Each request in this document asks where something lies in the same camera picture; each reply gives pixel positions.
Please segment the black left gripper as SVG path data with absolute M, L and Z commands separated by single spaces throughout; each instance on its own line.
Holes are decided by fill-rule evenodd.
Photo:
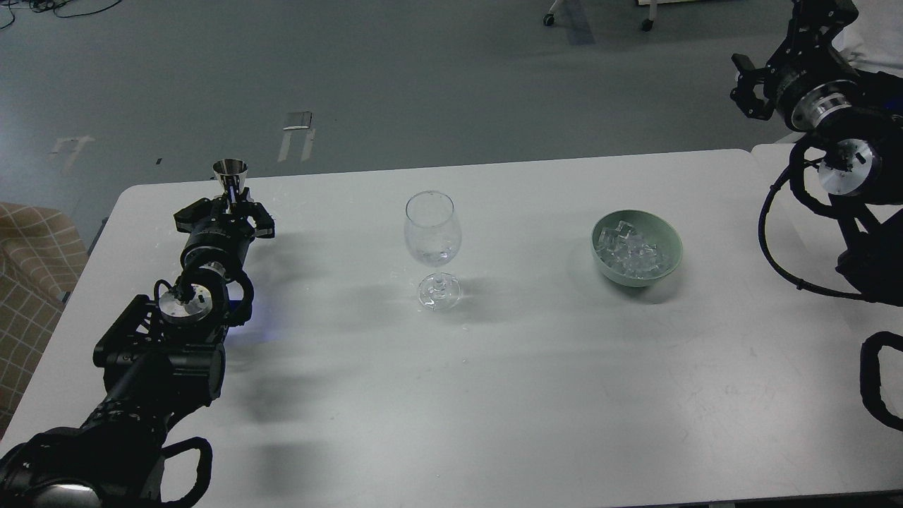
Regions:
M 236 214 L 226 211 L 225 198 L 201 198 L 174 213 L 176 230 L 189 234 L 180 257 L 184 272 L 215 266 L 224 279 L 236 279 L 254 238 L 275 237 L 274 219 L 262 203 L 243 200 Z

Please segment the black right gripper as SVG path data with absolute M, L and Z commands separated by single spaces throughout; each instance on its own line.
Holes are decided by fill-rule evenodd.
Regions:
M 729 96 L 750 119 L 777 114 L 787 128 L 811 132 L 837 112 L 861 102 L 860 76 L 829 47 L 860 16 L 852 1 L 794 1 L 784 44 L 757 68 L 733 54 L 737 83 Z

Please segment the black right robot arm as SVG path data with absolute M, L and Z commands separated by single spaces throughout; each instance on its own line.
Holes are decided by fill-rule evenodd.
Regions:
M 901 306 L 901 212 L 881 221 L 874 205 L 901 205 L 901 78 L 859 71 L 833 47 L 858 17 L 852 1 L 796 1 L 787 35 L 764 67 L 733 54 L 731 99 L 750 119 L 778 114 L 801 138 L 771 184 L 757 234 L 768 264 L 801 291 Z M 777 193 L 837 222 L 845 250 L 836 270 L 851 292 L 819 286 L 777 263 L 765 222 Z

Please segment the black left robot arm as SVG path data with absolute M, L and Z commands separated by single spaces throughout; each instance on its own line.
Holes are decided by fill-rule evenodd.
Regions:
M 180 277 L 133 297 L 95 345 L 106 395 L 86 421 L 6 453 L 4 507 L 193 507 L 209 489 L 210 442 L 166 440 L 222 393 L 226 335 L 253 312 L 246 252 L 274 237 L 274 219 L 242 195 L 197 200 L 174 221 L 189 234 Z

